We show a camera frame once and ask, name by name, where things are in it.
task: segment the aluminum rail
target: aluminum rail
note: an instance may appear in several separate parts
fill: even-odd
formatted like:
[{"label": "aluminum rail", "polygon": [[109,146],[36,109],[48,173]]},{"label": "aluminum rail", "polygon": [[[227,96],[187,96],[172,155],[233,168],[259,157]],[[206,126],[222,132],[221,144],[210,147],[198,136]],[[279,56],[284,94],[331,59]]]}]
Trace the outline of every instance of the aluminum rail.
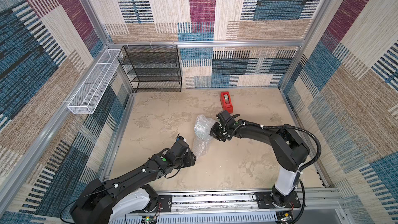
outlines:
[{"label": "aluminum rail", "polygon": [[[289,211],[290,208],[259,209],[252,196],[255,192],[261,191],[271,192],[271,189],[158,191],[159,195],[172,195],[172,201],[169,202],[171,212],[163,212],[158,223],[275,223],[275,220],[270,219],[275,211]],[[296,189],[296,192],[299,199],[302,200],[301,188]],[[306,188],[305,194],[307,216],[311,219],[313,213],[319,214],[314,215],[314,221],[311,223],[317,223],[319,219],[325,218],[328,214],[332,215],[334,219],[325,223],[355,223],[349,211],[346,211],[347,206],[336,188]],[[299,210],[300,208],[294,209],[295,215]],[[148,214],[127,214],[126,217],[111,221],[111,224],[123,224],[125,219],[127,223],[138,224],[143,215],[147,216]]]},{"label": "aluminum rail", "polygon": [[109,48],[122,48],[133,45],[177,45],[184,47],[273,47],[273,46],[302,46],[304,40],[241,40],[241,41],[192,41],[192,42],[116,42],[109,44]]}]

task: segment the aluminum frame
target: aluminum frame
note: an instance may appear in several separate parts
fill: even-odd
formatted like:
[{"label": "aluminum frame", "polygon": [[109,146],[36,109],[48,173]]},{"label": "aluminum frame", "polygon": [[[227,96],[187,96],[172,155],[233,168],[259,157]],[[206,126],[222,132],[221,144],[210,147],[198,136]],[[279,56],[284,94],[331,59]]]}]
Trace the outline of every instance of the aluminum frame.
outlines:
[{"label": "aluminum frame", "polygon": [[302,46],[302,39],[286,40],[241,40],[241,41],[183,41],[183,42],[117,42],[109,44],[109,48],[122,48],[133,45],[177,45],[185,47],[272,47],[272,46]]},{"label": "aluminum frame", "polygon": [[[161,214],[163,219],[195,217],[206,214],[213,215],[253,215],[256,213],[273,213],[275,211],[289,211],[290,208],[281,209],[259,209],[256,201],[252,199],[255,192],[268,191],[271,189],[249,189],[249,190],[221,190],[221,191],[158,191],[159,195],[172,195],[171,212]],[[296,189],[297,195],[302,199],[301,188]],[[346,204],[336,188],[306,188],[305,210],[335,210],[342,224],[355,223],[346,211]],[[130,223],[142,213],[127,214]],[[112,221],[112,224],[124,223],[125,217]],[[231,223],[225,221],[208,221],[206,223]]]},{"label": "aluminum frame", "polygon": [[104,169],[102,170],[102,173],[99,177],[101,182],[108,180],[111,175],[111,171],[113,168],[113,164],[115,162],[116,154],[117,154],[117,151],[119,150],[120,143],[122,141],[124,132],[126,130],[127,122],[129,121],[130,114],[132,112],[132,107],[134,106],[134,98],[135,98],[135,96],[130,95],[130,98],[127,101],[125,111],[123,113],[122,119],[120,120],[119,127],[117,128],[117,131],[116,131],[115,139],[111,146],[110,154],[107,157],[107,160],[104,165]]},{"label": "aluminum frame", "polygon": [[104,27],[102,26],[101,22],[99,21],[96,12],[92,8],[90,0],[80,0],[80,2],[82,3],[82,6],[83,6],[84,10],[86,11],[88,19],[90,20],[91,25],[93,26],[94,30],[97,32],[97,35],[98,35],[99,39],[101,40],[102,44],[104,46],[107,46],[110,43],[107,32],[105,31]]}]

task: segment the beige floor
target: beige floor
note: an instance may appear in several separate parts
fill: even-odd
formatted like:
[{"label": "beige floor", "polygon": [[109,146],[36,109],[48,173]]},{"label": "beige floor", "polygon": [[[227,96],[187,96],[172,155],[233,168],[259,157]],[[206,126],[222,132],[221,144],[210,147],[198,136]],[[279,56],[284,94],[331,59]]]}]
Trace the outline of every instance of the beige floor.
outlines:
[{"label": "beige floor", "polygon": [[[183,89],[180,93],[137,93],[111,178],[141,166],[152,154],[171,147],[179,133],[192,147],[197,115],[215,119],[222,110],[220,92]],[[264,125],[294,124],[278,89],[229,92],[234,114],[241,114],[239,118]],[[198,157],[194,167],[181,169],[176,177],[161,178],[151,185],[155,190],[271,188],[278,171],[279,164],[269,145],[235,137],[224,143],[213,139],[207,154]],[[322,187],[313,165],[304,170],[301,179],[306,187]]]}]

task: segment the metal shelf rack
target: metal shelf rack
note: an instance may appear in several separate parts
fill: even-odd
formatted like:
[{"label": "metal shelf rack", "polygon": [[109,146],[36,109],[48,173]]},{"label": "metal shelf rack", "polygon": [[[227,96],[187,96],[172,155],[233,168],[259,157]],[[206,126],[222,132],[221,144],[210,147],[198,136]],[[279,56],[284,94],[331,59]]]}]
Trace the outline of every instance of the metal shelf rack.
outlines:
[{"label": "metal shelf rack", "polygon": [[181,92],[182,76],[176,45],[123,46],[118,59],[134,92]]}]

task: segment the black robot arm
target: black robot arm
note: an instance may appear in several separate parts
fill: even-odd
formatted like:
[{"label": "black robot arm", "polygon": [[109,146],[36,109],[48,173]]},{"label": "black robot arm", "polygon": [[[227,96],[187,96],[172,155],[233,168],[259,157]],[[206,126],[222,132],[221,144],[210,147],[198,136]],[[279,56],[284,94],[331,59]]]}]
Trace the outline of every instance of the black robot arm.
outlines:
[{"label": "black robot arm", "polygon": [[234,136],[271,145],[279,164],[288,171],[296,172],[310,153],[310,148],[290,125],[269,129],[242,119],[235,122],[227,111],[216,116],[220,123],[214,123],[211,136],[223,142]]},{"label": "black robot arm", "polygon": [[[157,203],[158,195],[146,184],[167,175],[173,169],[193,166],[195,161],[196,157],[188,144],[179,136],[170,149],[152,155],[146,163],[131,172],[104,182],[99,179],[91,181],[73,204],[70,215],[76,224],[106,224],[111,216],[124,215],[123,208],[126,206],[127,212],[141,209],[151,211]],[[137,202],[134,201],[135,196],[131,196],[132,200],[126,203],[129,195],[135,192],[147,201]]]},{"label": "black robot arm", "polygon": [[[278,179],[272,187],[270,201],[277,208],[288,205],[295,195],[294,189],[298,185],[302,170],[320,157],[321,146],[318,139],[304,129],[287,124],[268,127],[242,119],[235,121],[234,118],[238,117],[239,114],[231,116],[227,111],[222,111],[216,116],[220,122],[214,123],[210,135],[217,140],[225,142],[227,139],[231,140],[232,137],[250,138],[272,146],[281,168],[279,169]],[[304,162],[310,153],[310,149],[296,130],[308,134],[316,143],[317,153],[307,163]]]}]

